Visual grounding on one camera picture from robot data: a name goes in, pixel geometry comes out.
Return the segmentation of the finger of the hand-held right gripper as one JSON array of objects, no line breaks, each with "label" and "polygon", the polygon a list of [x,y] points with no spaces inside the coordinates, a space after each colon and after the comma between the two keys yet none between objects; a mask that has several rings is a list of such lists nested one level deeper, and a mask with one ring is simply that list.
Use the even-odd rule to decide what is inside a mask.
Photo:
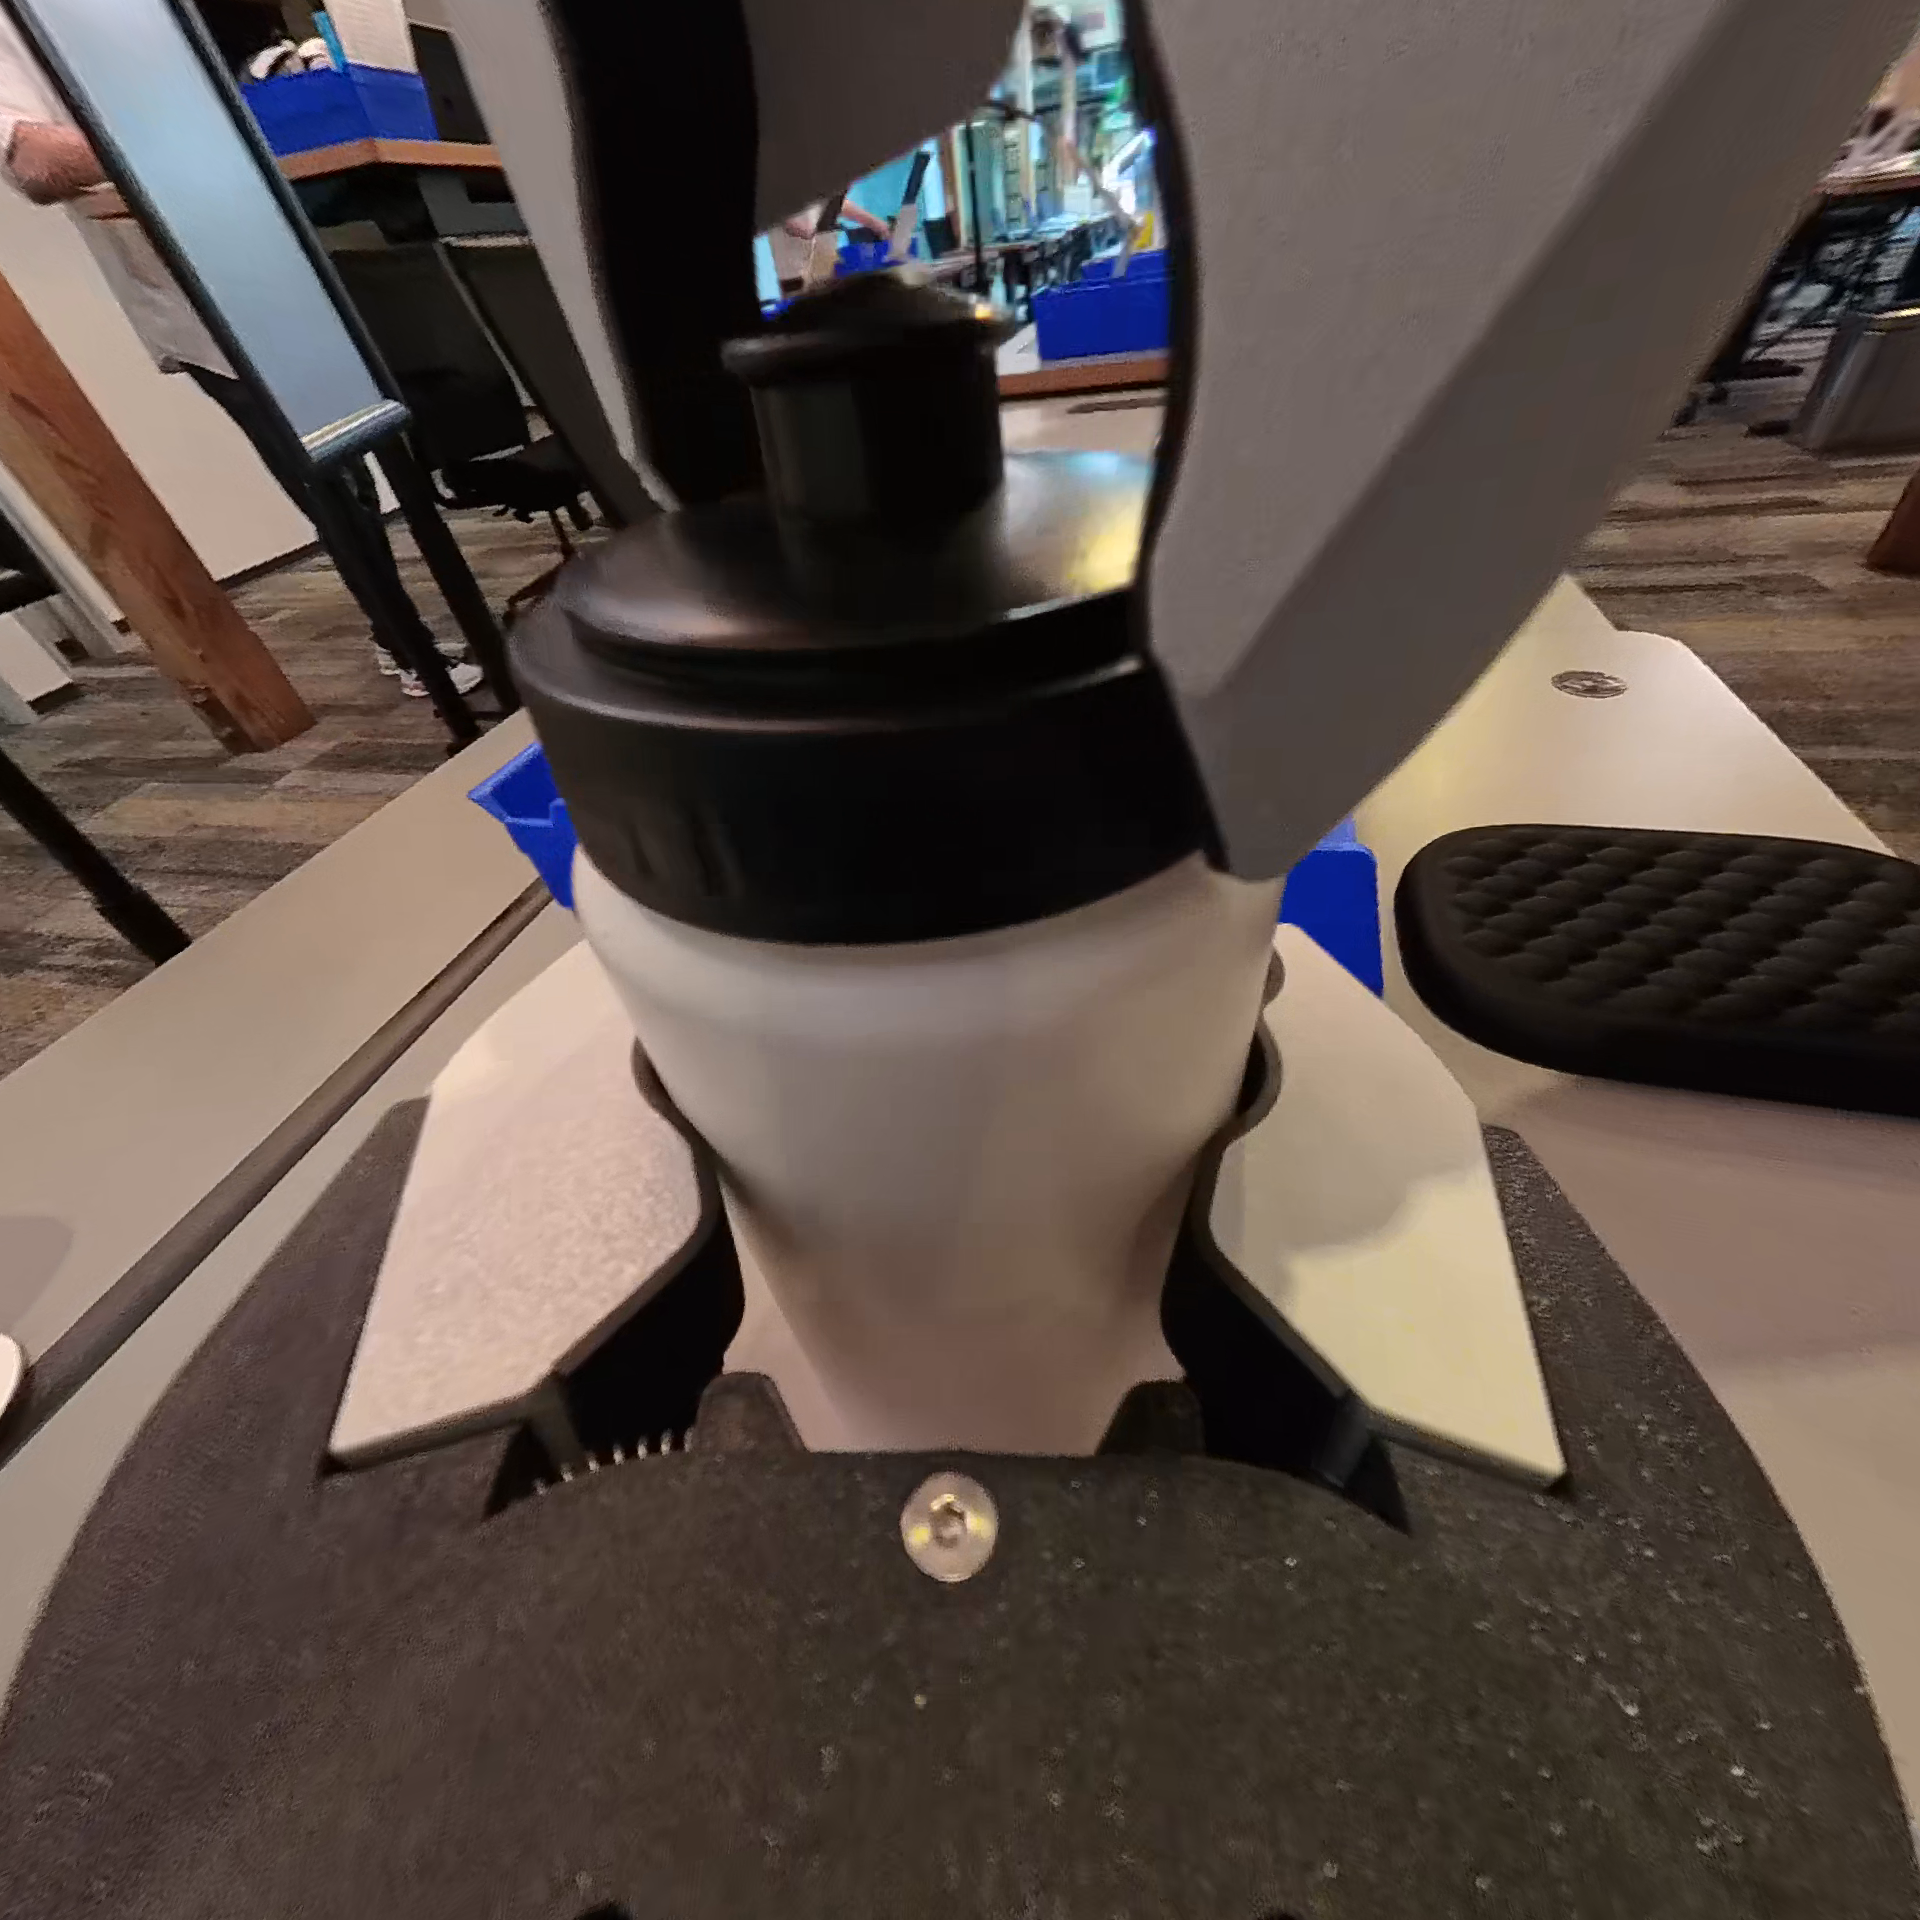
[{"label": "finger of the hand-held right gripper", "polygon": [[722,346],[756,239],[983,104],[1020,1],[451,1],[618,449],[662,510],[761,481]]},{"label": "finger of the hand-held right gripper", "polygon": [[1141,5],[1170,212],[1142,641],[1273,879],[1541,604],[1916,5]]}]

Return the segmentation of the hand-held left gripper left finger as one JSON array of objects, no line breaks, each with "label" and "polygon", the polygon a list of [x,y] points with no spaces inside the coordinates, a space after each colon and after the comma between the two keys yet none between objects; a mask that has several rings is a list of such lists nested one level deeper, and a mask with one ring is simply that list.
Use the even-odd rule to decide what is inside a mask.
[{"label": "hand-held left gripper left finger", "polygon": [[327,1460],[523,1432],[587,1472],[693,1428],[738,1319],[714,1157],[569,946],[423,1100]]}]

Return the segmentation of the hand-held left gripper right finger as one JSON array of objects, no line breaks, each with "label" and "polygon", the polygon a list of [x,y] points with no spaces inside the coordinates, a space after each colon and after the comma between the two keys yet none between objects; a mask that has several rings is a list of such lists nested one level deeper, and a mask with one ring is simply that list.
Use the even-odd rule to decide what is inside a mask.
[{"label": "hand-held left gripper right finger", "polygon": [[1305,935],[1194,936],[1162,1039],[1167,1353],[1206,1450],[1383,1489],[1385,1446],[1566,1474],[1474,1103]]}]

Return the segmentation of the blue plastic bin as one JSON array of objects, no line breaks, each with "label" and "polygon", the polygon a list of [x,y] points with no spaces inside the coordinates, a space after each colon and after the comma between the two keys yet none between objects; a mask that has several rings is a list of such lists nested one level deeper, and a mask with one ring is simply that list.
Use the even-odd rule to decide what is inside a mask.
[{"label": "blue plastic bin", "polygon": [[1031,295],[1031,322],[1044,365],[1162,354],[1167,350],[1167,254],[1094,255],[1077,278]]},{"label": "blue plastic bin", "polygon": [[[509,837],[556,904],[571,909],[579,837],[545,750],[535,742],[516,751],[468,800]],[[1354,821],[1330,830],[1286,876],[1281,926],[1301,930],[1374,997],[1385,994],[1378,863]]]},{"label": "blue plastic bin", "polygon": [[412,68],[348,63],[287,70],[245,79],[241,94],[276,158],[364,140],[442,140],[426,82]]}]

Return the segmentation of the white plastic bottle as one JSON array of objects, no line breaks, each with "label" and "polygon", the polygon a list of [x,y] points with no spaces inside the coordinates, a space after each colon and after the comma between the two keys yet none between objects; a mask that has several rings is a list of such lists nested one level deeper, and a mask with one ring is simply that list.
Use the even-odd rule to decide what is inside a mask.
[{"label": "white plastic bottle", "polygon": [[1188,854],[1053,918],[756,943],[573,906],[710,1150],[747,1285],[727,1364],[812,1450],[1087,1456],[1174,1377],[1162,1294],[1236,1109],[1283,881]]}]

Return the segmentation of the black bottle lid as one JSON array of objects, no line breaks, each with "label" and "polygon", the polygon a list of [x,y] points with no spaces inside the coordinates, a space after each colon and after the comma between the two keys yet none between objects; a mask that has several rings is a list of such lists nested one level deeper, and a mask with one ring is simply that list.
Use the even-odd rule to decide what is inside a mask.
[{"label": "black bottle lid", "polygon": [[595,871],[769,943],[1042,920],[1210,850],[1137,625],[1149,461],[1002,441],[993,311],[910,271],[722,346],[761,486],[569,561],[509,637]]}]

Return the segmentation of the black office chair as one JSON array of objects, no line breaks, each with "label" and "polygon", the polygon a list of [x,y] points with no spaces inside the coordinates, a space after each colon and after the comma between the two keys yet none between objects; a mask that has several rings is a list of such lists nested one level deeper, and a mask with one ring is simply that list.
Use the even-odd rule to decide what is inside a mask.
[{"label": "black office chair", "polygon": [[381,247],[339,266],[442,505],[549,521],[565,560],[569,534],[655,516],[527,239]]}]

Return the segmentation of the black mesh wrist rest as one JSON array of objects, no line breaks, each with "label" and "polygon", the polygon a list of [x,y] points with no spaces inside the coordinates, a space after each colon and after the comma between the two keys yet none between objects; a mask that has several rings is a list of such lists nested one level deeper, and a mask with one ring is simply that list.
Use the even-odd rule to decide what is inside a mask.
[{"label": "black mesh wrist rest", "polygon": [[1449,832],[1395,893],[1443,1026],[1549,1071],[1918,1114],[1918,869],[1746,832]]}]

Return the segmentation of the grey trash can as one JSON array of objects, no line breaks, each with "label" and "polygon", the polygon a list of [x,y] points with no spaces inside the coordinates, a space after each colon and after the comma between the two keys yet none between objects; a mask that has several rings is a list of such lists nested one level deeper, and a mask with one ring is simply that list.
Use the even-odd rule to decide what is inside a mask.
[{"label": "grey trash can", "polygon": [[1918,449],[1918,304],[1836,327],[1788,441],[1834,458]]}]

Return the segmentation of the pale screen on stand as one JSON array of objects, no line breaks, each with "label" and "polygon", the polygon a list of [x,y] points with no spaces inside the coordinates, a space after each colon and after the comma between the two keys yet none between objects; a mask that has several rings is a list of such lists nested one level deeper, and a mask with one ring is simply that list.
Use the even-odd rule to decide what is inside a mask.
[{"label": "pale screen on stand", "polygon": [[375,636],[412,668],[452,746],[484,720],[457,690],[412,596],[375,576],[378,542],[342,471],[371,458],[498,712],[518,695],[505,639],[412,448],[396,375],[356,318],[271,148],[190,5],[6,1],[6,17],[261,410],[261,441],[297,468],[321,542]]}]

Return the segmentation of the wooden post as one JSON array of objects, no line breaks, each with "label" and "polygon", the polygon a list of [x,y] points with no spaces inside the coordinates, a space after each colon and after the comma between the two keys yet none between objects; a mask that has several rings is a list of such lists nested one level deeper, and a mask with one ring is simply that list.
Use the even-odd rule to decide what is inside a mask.
[{"label": "wooden post", "polygon": [[316,727],[299,690],[119,446],[12,284],[2,285],[2,456],[110,594],[204,727],[233,753]]}]

